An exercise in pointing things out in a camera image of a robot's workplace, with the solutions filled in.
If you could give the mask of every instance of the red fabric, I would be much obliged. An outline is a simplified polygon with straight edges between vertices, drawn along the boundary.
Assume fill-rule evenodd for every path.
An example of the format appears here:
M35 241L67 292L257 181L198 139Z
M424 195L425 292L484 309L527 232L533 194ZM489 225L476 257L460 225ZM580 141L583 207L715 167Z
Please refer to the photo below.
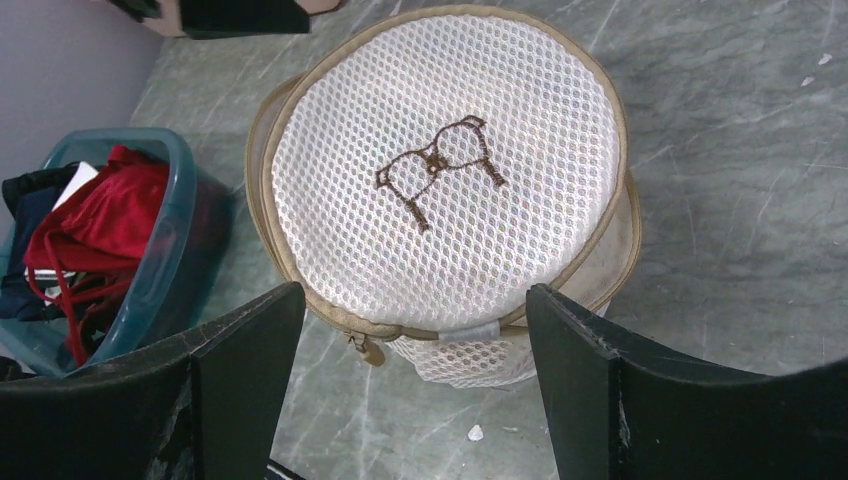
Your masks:
M48 214L32 235L24 255L30 271L52 269L115 276L102 287L74 292L64 276L57 275L62 293L56 299L44 295L35 284L35 276L29 276L33 291L58 304L68 317L67 343L77 365L85 363L92 352L82 342L83 326L77 322L73 305L104 297L111 301L126 294L162 206L168 171L165 164L116 146L106 167Z

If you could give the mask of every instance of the floor debris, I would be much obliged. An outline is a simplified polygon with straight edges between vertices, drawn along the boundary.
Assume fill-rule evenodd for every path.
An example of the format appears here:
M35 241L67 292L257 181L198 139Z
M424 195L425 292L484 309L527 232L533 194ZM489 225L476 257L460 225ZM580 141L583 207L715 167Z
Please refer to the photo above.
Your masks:
M474 425L471 427L471 430L468 432L468 439L472 442L479 442L483 440L483 429L480 428L480 425Z

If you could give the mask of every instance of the plastic storage bin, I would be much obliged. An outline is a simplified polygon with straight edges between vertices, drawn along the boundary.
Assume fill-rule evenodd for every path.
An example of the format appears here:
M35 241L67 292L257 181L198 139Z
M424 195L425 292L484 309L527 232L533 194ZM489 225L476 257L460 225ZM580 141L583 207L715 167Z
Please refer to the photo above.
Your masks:
M90 365L161 340L196 323L229 238L229 191L197 168L185 140L161 128L74 132L53 149L43 168L71 162L106 163L116 144L141 150L170 165L168 187L141 264L123 305ZM11 237L0 249L0 271L9 265ZM40 375L63 377L77 367L64 345L64 321L0 319L0 343Z

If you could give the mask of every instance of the bra laundry bag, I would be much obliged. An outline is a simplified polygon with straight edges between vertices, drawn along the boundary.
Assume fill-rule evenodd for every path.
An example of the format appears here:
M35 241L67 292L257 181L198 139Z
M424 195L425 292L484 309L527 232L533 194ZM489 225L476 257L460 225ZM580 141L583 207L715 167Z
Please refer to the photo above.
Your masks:
M524 14L418 10L276 89L248 204L286 280L372 365L384 343L455 387L535 375L527 289L599 312L641 241L621 102L583 49Z

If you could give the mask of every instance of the gray marble tile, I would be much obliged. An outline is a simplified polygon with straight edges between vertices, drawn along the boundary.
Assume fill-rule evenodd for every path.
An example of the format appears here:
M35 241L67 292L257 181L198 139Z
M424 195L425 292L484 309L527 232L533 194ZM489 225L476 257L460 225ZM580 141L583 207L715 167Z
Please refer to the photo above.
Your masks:
M241 198L204 318L280 281L241 189L259 103L356 31L435 3L351 0L314 19L310 35L165 46L133 123L184 135L197 162ZM764 373L848 355L848 1L498 4L589 48L625 101L645 238L608 316ZM477 443L466 439L475 424L485 435ZM315 318L272 456L321 480L556 478L535 380L454 390L420 381L392 355L369 369Z

